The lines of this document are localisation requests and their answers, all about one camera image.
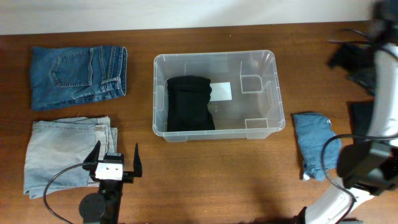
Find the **blue garment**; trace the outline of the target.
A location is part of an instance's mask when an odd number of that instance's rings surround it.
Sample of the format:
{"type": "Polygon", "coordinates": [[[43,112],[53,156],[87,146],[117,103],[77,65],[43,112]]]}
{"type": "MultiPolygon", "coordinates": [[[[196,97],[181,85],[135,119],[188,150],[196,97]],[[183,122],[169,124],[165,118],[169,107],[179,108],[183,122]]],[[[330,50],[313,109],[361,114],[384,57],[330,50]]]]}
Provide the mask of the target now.
{"type": "Polygon", "coordinates": [[[303,180],[325,180],[322,164],[325,169],[335,169],[342,142],[337,139],[324,144],[335,136],[329,118],[318,113],[297,113],[293,115],[295,133],[300,152],[303,155],[303,180]]]}

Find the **black garment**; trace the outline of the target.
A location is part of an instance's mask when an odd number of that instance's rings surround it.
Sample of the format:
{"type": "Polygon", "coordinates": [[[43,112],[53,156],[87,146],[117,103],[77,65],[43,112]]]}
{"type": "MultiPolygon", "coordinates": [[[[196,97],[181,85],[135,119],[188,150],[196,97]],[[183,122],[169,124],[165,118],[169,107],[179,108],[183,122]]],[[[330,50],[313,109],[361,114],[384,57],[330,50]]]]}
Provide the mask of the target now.
{"type": "Polygon", "coordinates": [[[205,77],[180,76],[167,80],[169,110],[167,131],[214,130],[208,110],[212,88],[205,77]]]}

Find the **dark navy garment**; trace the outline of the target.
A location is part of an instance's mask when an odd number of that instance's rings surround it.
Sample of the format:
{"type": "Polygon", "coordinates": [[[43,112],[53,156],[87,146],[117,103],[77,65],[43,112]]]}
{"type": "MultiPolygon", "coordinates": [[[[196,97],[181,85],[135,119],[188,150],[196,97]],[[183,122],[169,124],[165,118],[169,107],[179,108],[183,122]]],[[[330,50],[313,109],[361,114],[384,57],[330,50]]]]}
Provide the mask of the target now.
{"type": "Polygon", "coordinates": [[[368,133],[373,115],[373,101],[351,102],[349,104],[353,134],[365,136],[368,133]]]}

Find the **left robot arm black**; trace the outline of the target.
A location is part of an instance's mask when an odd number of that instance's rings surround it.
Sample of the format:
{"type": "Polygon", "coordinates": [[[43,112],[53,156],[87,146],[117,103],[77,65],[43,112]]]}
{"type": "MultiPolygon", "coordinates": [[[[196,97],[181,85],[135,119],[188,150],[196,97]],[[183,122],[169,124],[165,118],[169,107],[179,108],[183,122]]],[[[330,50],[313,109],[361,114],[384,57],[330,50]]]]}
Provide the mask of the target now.
{"type": "Polygon", "coordinates": [[[90,178],[99,183],[99,188],[96,193],[88,194],[81,200],[79,213],[84,223],[117,223],[123,185],[142,177],[139,147],[134,149],[132,171],[124,170],[124,155],[121,153],[108,152],[101,160],[100,147],[98,141],[83,161],[82,168],[90,172],[90,178]]]}

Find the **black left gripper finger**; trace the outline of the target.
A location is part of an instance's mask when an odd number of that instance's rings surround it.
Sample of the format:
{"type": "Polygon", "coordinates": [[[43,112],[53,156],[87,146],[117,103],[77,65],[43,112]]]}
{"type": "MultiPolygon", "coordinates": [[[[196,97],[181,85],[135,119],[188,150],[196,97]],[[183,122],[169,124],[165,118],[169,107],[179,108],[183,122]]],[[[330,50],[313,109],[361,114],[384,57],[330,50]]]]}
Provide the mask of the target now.
{"type": "Polygon", "coordinates": [[[134,149],[133,168],[134,168],[134,177],[142,177],[142,162],[139,155],[138,143],[136,143],[134,149]]]}
{"type": "Polygon", "coordinates": [[[93,150],[88,154],[86,159],[83,161],[82,168],[84,170],[95,170],[96,169],[96,166],[98,163],[98,158],[99,158],[99,153],[100,153],[100,147],[101,147],[101,142],[97,141],[93,150]]]}

